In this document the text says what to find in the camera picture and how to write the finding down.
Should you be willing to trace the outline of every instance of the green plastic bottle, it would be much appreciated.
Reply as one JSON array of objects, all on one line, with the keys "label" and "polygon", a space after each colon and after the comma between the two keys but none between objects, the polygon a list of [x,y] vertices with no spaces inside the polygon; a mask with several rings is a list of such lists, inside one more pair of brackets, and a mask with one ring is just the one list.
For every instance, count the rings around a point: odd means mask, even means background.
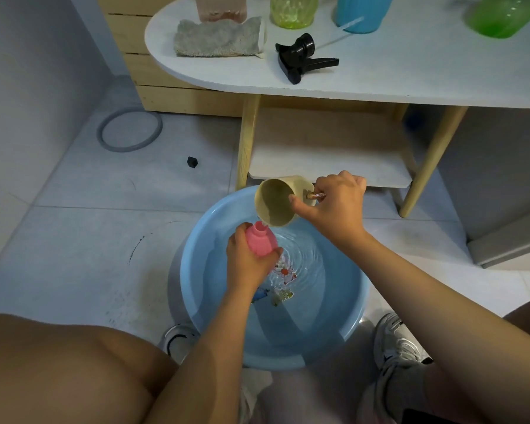
[{"label": "green plastic bottle", "polygon": [[530,0],[481,0],[467,18],[479,34],[495,38],[514,35],[530,21]]},{"label": "green plastic bottle", "polygon": [[318,0],[271,0],[271,20],[281,28],[298,29],[314,21]]}]

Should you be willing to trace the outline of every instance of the blue plastic bottle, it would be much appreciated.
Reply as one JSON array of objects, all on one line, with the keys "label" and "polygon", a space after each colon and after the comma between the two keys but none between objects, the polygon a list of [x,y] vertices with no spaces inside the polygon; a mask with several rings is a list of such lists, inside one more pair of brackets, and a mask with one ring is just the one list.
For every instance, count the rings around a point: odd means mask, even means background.
[{"label": "blue plastic bottle", "polygon": [[367,34],[376,31],[387,14],[392,0],[338,0],[336,8],[337,26],[344,25],[363,16],[363,21],[345,30],[349,33]]}]

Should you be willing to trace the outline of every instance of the hand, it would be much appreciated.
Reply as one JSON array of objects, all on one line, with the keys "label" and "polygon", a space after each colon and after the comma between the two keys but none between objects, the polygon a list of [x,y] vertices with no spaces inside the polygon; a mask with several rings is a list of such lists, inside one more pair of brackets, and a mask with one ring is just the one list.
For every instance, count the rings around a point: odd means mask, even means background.
[{"label": "hand", "polygon": [[226,254],[228,255],[228,291],[246,292],[249,299],[273,270],[275,263],[283,254],[281,247],[267,256],[259,257],[249,249],[245,240],[245,231],[251,223],[242,223],[230,236]]},{"label": "hand", "polygon": [[316,206],[306,205],[298,197],[289,196],[293,211],[311,222],[318,231],[339,249],[365,236],[363,229],[363,194],[367,181],[347,171],[319,177],[314,192],[325,198]]}]

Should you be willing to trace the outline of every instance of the gray towel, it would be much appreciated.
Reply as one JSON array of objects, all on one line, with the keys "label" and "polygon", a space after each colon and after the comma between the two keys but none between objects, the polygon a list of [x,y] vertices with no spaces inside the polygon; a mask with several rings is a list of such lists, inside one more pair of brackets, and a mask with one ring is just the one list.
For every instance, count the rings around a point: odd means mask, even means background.
[{"label": "gray towel", "polygon": [[182,20],[175,34],[178,56],[248,56],[263,52],[265,21],[256,16],[243,24],[231,19],[195,24]]}]

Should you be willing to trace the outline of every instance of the black spray nozzle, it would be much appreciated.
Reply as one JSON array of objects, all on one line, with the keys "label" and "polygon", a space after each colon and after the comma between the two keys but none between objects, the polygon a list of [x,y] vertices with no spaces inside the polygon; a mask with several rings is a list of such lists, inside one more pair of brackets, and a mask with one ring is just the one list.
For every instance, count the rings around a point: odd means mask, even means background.
[{"label": "black spray nozzle", "polygon": [[308,33],[298,37],[292,46],[277,43],[275,49],[279,53],[281,69],[294,85],[300,83],[302,75],[307,71],[339,65],[338,58],[310,59],[314,55],[314,40]]}]

